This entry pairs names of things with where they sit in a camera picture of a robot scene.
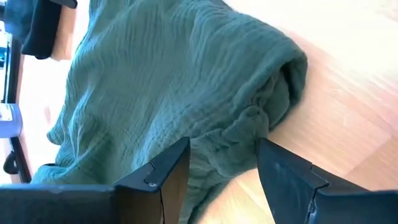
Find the floor plank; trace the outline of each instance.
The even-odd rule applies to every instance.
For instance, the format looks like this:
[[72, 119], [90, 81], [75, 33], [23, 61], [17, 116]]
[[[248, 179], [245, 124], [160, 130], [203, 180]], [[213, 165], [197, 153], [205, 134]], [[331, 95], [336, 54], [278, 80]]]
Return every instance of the floor plank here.
[[269, 214], [263, 211], [236, 181], [232, 181], [207, 210], [209, 212], [200, 223], [272, 224], [269, 222]]
[[[328, 71], [310, 69], [308, 75], [324, 72]], [[391, 137], [325, 89], [309, 85], [306, 91], [301, 105], [270, 135], [286, 149], [336, 175], [345, 175]]]
[[245, 192], [252, 198], [258, 207], [264, 211], [268, 224], [274, 224], [271, 210], [268, 206], [267, 197], [262, 189], [259, 173], [257, 169], [249, 170], [248, 172], [236, 178], [237, 183], [245, 190]]
[[398, 139], [379, 150], [349, 172], [345, 178], [369, 190], [398, 189]]

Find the black fabric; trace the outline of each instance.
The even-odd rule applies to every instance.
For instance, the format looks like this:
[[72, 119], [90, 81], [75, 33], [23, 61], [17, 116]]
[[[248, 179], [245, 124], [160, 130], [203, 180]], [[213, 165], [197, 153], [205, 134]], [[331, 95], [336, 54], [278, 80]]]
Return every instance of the black fabric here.
[[22, 44], [21, 53], [37, 59], [51, 56], [57, 35], [61, 5], [50, 0], [8, 0], [4, 14], [6, 31]]

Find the wooden floor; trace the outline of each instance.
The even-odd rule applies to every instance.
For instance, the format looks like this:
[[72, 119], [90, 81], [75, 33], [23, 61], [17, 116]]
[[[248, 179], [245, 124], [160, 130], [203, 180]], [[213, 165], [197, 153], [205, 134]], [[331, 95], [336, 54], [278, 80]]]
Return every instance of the wooden floor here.
[[[398, 2], [226, 2], [284, 31], [308, 55], [304, 99], [271, 139], [367, 189], [398, 189]], [[50, 70], [42, 73], [43, 66]], [[19, 102], [33, 172], [56, 153], [44, 134], [62, 104], [67, 67], [25, 58]], [[232, 181], [201, 221], [273, 222], [257, 170]]]

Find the green blanket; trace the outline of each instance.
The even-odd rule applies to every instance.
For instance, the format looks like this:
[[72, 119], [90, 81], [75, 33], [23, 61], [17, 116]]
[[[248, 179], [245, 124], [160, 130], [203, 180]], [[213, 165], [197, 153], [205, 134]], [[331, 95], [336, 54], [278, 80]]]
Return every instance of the green blanket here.
[[112, 184], [191, 138], [180, 223], [195, 223], [302, 94], [307, 59], [221, 0], [91, 0], [90, 24], [33, 184]]

